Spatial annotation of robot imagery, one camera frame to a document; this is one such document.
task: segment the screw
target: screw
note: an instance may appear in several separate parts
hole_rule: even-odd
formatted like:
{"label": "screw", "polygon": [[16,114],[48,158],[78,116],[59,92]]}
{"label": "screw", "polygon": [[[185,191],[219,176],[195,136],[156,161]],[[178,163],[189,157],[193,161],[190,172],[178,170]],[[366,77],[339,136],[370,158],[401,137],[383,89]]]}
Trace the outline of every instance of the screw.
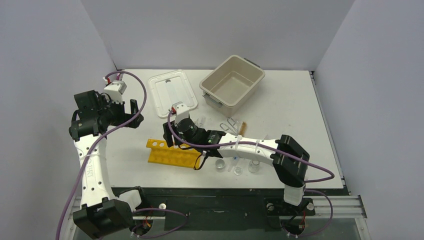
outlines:
{"label": "screw", "polygon": [[312,210],[314,210],[314,204],[312,204],[312,202],[310,202],[310,203],[308,203],[308,204],[306,205],[306,208],[307,208],[309,211],[312,211]]}
{"label": "screw", "polygon": [[273,211],[273,210],[274,210],[274,204],[272,204],[272,203],[268,203],[268,204],[266,205],[266,209],[268,209],[268,211]]}

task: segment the white table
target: white table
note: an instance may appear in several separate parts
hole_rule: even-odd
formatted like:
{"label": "white table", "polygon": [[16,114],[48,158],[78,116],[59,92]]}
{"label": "white table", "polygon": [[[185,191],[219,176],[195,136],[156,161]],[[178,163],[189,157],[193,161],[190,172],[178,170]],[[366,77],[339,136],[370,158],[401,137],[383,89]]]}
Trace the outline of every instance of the white table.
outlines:
{"label": "white table", "polygon": [[[261,163],[257,173],[248,170],[249,160],[241,159],[237,166],[243,169],[242,175],[233,171],[217,172],[216,158],[206,160],[203,168],[191,168],[148,163],[151,149],[146,148],[148,139],[162,140],[162,124],[166,119],[159,118],[154,103],[149,96],[148,79],[170,72],[170,69],[129,69],[137,75],[147,88],[147,103],[141,113],[144,121],[137,129],[122,128],[112,133],[107,140],[107,167],[110,183],[115,187],[155,187],[155,188],[283,188],[273,167]],[[205,103],[200,81],[211,70],[184,70],[198,101],[197,109],[190,112],[193,121],[206,117],[204,128],[221,130],[219,124],[227,118]],[[292,136],[309,154],[310,162],[331,170],[335,178],[325,182],[308,183],[307,188],[339,189],[342,180],[329,140],[314,86],[308,71],[267,70],[265,78],[253,96],[233,116],[235,120],[247,123],[245,137],[279,139],[282,134]],[[129,75],[123,80],[127,89],[123,95],[126,111],[129,112],[130,99],[136,99],[141,106],[143,91],[140,84]],[[231,159],[224,158],[226,165]],[[328,174],[309,167],[307,179],[327,177]]]}

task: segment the cable tie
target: cable tie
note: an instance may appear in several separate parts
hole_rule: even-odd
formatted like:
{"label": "cable tie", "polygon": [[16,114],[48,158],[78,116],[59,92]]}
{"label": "cable tie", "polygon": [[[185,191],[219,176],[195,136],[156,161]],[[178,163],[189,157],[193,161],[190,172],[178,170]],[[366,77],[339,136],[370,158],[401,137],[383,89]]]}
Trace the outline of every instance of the cable tie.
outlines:
{"label": "cable tie", "polygon": [[103,77],[103,80],[104,80],[106,86],[111,84],[111,80],[108,77]]}
{"label": "cable tie", "polygon": [[256,153],[257,152],[259,141],[261,141],[261,140],[259,140],[259,139],[256,140],[256,145],[254,146],[254,152],[253,153]]}
{"label": "cable tie", "polygon": [[87,154],[87,155],[84,155],[84,156],[80,157],[80,158],[79,158],[79,160],[83,160],[83,159],[85,159],[86,157],[91,157],[91,156],[100,156],[100,154],[99,154],[99,153]]}
{"label": "cable tie", "polygon": [[239,148],[239,142],[240,142],[240,140],[242,139],[243,137],[242,137],[242,135],[237,135],[237,140],[235,141],[235,146],[234,146],[234,150],[235,150],[235,154],[237,155],[237,157],[239,157],[240,158],[240,156],[239,156],[239,152],[237,151],[238,150],[238,148]]}

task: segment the white plastic lid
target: white plastic lid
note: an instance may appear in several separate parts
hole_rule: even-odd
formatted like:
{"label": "white plastic lid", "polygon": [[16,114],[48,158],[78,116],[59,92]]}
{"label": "white plastic lid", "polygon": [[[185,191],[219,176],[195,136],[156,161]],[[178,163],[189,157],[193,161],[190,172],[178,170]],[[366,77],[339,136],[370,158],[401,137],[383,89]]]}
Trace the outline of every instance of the white plastic lid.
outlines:
{"label": "white plastic lid", "polygon": [[184,103],[190,110],[198,106],[189,79],[181,69],[151,77],[148,86],[160,118],[166,118],[171,106],[178,102]]}

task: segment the plastic bin handle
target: plastic bin handle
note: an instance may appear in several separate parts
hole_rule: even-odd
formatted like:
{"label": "plastic bin handle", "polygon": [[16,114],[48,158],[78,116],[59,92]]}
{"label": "plastic bin handle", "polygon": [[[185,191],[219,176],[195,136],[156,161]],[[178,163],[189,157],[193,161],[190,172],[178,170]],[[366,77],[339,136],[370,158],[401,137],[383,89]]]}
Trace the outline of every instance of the plastic bin handle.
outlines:
{"label": "plastic bin handle", "polygon": [[203,97],[204,97],[204,99],[211,101],[211,102],[212,102],[213,104],[215,104],[218,108],[220,108],[220,107],[222,107],[222,106],[223,106],[222,102],[215,101],[215,100],[214,100],[214,99],[212,99],[212,97],[211,97],[211,96],[209,96],[209,94],[207,94],[206,92],[204,93]]}
{"label": "plastic bin handle", "polygon": [[247,58],[244,58],[244,60],[248,61],[249,63],[251,63],[251,64],[255,65],[255,66],[256,66],[256,67],[258,67],[258,68],[261,68],[258,64],[256,64],[256,63],[252,62],[251,60],[249,60],[249,59],[247,59]]}

